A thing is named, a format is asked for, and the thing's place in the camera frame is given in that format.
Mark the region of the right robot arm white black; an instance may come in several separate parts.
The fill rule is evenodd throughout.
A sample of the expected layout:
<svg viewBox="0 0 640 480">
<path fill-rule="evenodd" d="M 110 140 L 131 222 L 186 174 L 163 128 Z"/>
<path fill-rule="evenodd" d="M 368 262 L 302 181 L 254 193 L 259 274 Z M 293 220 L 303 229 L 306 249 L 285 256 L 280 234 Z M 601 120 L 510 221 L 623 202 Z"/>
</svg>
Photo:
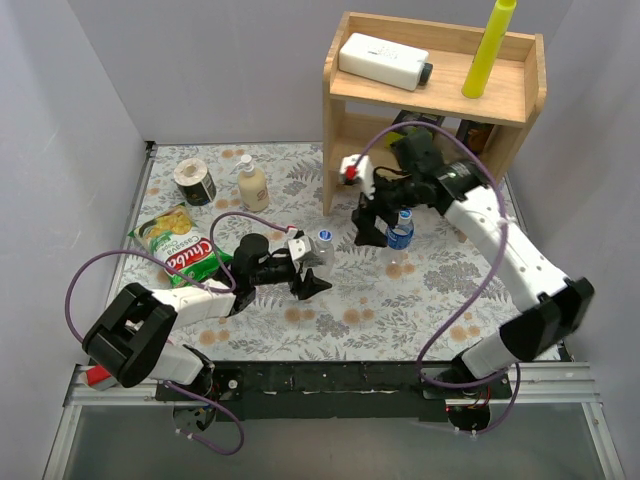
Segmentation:
<svg viewBox="0 0 640 480">
<path fill-rule="evenodd" d="M 359 246 L 383 248 L 377 229 L 399 223 L 405 208 L 426 205 L 463 233 L 490 265 L 480 286 L 453 314 L 458 319 L 493 278 L 499 278 L 519 311 L 498 331 L 461 351 L 437 377 L 424 383 L 475 397 L 514 364 L 531 362 L 580 326 L 594 297 L 586 278 L 572 280 L 554 266 L 506 212 L 496 180 L 481 160 L 453 134 L 436 125 L 414 122 L 414 133 L 396 147 L 399 167 L 385 179 L 368 153 L 342 159 L 339 178 L 360 189 L 352 221 Z"/>
</svg>

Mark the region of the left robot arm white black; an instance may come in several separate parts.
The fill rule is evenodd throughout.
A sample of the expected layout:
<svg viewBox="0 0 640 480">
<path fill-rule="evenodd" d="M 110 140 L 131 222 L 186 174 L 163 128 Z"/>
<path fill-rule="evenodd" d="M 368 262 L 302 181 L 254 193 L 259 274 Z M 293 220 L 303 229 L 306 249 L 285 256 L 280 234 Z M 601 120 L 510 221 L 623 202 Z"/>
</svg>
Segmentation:
<svg viewBox="0 0 640 480">
<path fill-rule="evenodd" d="M 149 290 L 130 283 L 85 335 L 82 348 L 125 388 L 149 378 L 178 384 L 188 398 L 203 399 L 212 390 L 214 364 L 193 347 L 171 343 L 171 331 L 242 312 L 258 286 L 286 284 L 299 300 L 329 290 L 332 284 L 314 272 L 322 263 L 313 240 L 303 233 L 273 253 L 265 236 L 248 234 L 226 263 L 236 282 L 231 292 L 222 291 L 230 284 L 223 273 L 204 288 Z"/>
</svg>

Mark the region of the clear plastic bottle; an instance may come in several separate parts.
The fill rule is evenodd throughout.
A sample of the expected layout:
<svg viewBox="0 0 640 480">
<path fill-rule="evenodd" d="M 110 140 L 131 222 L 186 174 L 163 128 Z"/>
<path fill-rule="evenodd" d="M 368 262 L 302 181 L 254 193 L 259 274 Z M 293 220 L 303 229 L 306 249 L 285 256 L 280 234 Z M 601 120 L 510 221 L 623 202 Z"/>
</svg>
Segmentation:
<svg viewBox="0 0 640 480">
<path fill-rule="evenodd" d="M 308 266 L 313 269 L 314 274 L 317 277 L 327 279 L 330 276 L 331 270 L 335 264 L 335 249 L 333 239 L 331 242 L 320 241 L 318 239 L 318 233 L 312 240 L 316 249 L 316 253 L 314 257 L 310 261 L 308 261 Z"/>
</svg>

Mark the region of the blue label water bottle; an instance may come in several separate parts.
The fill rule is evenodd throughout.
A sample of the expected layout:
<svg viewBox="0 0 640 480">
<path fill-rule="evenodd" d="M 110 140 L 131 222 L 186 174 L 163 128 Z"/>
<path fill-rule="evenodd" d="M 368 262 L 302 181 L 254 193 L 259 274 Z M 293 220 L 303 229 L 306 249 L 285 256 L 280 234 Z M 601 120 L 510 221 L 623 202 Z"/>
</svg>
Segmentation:
<svg viewBox="0 0 640 480">
<path fill-rule="evenodd" d="M 414 223 L 412 220 L 407 224 L 397 224 L 394 227 L 387 227 L 387 247 L 385 250 L 385 260 L 388 265 L 398 265 L 402 262 L 404 254 L 407 252 L 414 235 Z"/>
</svg>

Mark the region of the blue bottle cap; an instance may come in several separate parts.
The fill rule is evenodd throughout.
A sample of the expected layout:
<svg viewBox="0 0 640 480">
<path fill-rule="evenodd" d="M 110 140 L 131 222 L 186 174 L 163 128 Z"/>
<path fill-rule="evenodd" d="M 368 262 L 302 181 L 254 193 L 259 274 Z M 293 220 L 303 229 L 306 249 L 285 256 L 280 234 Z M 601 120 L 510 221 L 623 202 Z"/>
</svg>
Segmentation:
<svg viewBox="0 0 640 480">
<path fill-rule="evenodd" d="M 398 213 L 398 222 L 407 224 L 412 220 L 412 212 L 410 209 L 403 209 Z"/>
<path fill-rule="evenodd" d="M 333 234 L 331 231 L 324 229 L 318 233 L 318 239 L 323 242 L 331 242 L 333 239 Z"/>
</svg>

